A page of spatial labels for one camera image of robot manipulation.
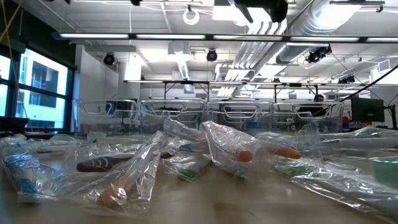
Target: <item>plastic wrap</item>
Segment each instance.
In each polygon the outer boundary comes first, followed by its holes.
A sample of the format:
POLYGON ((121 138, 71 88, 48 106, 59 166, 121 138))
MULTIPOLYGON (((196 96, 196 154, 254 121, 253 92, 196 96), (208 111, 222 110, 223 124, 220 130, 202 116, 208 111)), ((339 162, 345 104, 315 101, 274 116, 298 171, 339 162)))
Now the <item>plastic wrap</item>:
POLYGON ((63 174, 39 161, 36 150, 25 142, 10 142, 2 148, 2 166, 20 202, 57 199, 64 185, 63 174))
POLYGON ((162 159, 161 164, 181 179, 196 179, 210 163, 205 133, 170 118, 165 118, 163 129, 174 138, 168 148, 170 157, 162 159))
POLYGON ((73 180, 104 176, 131 159, 138 147, 125 150, 106 142, 71 144, 62 163, 64 174, 73 180))
POLYGON ((202 123, 200 130, 206 134, 213 163, 226 172, 246 179, 264 175, 270 151, 294 151, 212 121, 202 123))
POLYGON ((306 189, 398 222, 398 150, 383 149, 395 141, 386 133, 394 136, 374 128, 327 138, 304 135, 322 141, 301 159, 274 159, 273 167, 306 189))
POLYGON ((170 158, 162 159, 161 164, 182 180, 195 180, 210 163, 210 155, 180 152, 170 158))
POLYGON ((155 133, 134 157, 104 177, 74 183, 66 198, 82 203, 83 208, 100 215, 136 216, 149 207, 160 149, 168 137, 155 133))
POLYGON ((178 152, 196 152, 209 154, 206 134, 197 129, 188 128, 184 124, 170 118, 166 118, 163 123, 164 132, 173 135, 178 143, 174 141, 174 149, 178 152))

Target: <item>ceiling mounted camera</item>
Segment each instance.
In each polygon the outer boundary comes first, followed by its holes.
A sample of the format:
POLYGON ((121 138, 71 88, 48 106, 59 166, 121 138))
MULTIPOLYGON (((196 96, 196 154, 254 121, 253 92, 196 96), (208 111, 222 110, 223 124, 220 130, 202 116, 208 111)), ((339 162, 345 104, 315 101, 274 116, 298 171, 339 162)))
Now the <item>ceiling mounted camera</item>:
POLYGON ((114 65, 116 64, 118 61, 116 60, 116 58, 114 57, 114 53, 106 53, 106 56, 104 58, 104 63, 105 65, 114 65))
POLYGON ((310 55, 305 60, 308 63, 317 63, 330 53, 332 53, 330 45, 327 47, 319 47, 316 50, 310 51, 310 55))
POLYGON ((210 49, 206 57, 208 62, 215 62, 217 60, 217 53, 215 49, 210 49))

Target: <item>wall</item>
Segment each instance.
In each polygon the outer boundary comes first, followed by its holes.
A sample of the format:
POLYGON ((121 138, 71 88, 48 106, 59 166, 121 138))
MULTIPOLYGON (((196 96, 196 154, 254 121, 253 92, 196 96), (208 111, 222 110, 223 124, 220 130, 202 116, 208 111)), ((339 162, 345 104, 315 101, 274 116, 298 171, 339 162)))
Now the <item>wall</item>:
POLYGON ((110 99, 118 93, 119 75, 87 53, 83 45, 76 47, 76 66, 74 99, 110 99))
POLYGON ((126 72, 129 72, 127 62, 120 63, 117 98, 140 100, 140 83, 124 83, 126 72))

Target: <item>fluorescent light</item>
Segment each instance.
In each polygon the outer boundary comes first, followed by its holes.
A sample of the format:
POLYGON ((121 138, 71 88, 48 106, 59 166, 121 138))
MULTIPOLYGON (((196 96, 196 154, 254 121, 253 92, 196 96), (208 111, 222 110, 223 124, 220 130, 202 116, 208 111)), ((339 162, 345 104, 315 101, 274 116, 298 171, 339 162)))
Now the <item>fluorescent light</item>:
POLYGON ((398 37, 370 37, 367 42, 398 42, 398 37))
POLYGON ((125 80, 128 83, 163 83, 163 81, 156 80, 125 80))
POLYGON ((357 42, 359 37, 291 37, 291 41, 357 42))
POLYGON ((304 46, 304 47, 328 47, 326 43, 286 43, 288 46, 304 46))
POLYGON ((282 37, 271 35, 214 35, 215 40, 268 40, 280 41, 282 37))
POLYGON ((128 34, 60 34, 65 39, 128 39, 128 34))
POLYGON ((195 39, 204 40, 205 35, 182 35, 182 34, 137 34, 137 39, 195 39))
POLYGON ((230 85, 240 85, 243 82, 209 82, 209 84, 230 84, 230 85))

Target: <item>table surface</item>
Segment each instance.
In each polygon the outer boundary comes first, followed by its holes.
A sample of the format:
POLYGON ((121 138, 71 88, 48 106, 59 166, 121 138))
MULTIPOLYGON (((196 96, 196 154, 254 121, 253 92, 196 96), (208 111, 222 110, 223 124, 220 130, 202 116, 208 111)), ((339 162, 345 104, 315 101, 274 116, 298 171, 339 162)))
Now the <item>table surface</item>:
POLYGON ((17 194, 0 175, 0 223, 384 223, 331 199, 305 190, 274 171, 262 182, 248 182, 214 165, 197 180, 181 182, 158 170, 145 217, 92 215, 67 202, 17 203, 17 194))

